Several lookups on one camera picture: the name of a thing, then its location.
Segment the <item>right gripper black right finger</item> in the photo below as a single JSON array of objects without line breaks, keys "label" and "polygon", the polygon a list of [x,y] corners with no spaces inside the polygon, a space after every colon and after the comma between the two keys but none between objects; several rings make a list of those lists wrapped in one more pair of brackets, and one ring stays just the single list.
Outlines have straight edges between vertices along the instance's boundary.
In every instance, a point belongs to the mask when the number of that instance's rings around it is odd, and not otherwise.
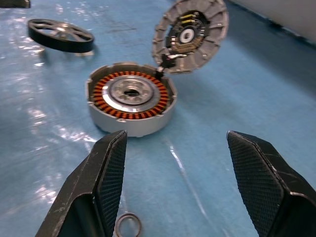
[{"label": "right gripper black right finger", "polygon": [[238,190],[261,237],[314,237],[316,192],[271,143],[228,131]]}]

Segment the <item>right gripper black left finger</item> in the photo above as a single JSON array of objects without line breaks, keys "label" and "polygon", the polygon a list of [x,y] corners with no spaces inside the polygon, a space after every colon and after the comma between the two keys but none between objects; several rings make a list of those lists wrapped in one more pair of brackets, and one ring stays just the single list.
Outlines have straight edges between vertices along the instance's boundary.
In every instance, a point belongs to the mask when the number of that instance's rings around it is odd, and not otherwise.
[{"label": "right gripper black left finger", "polygon": [[127,132],[107,134],[67,177],[36,235],[111,237],[122,192]]}]

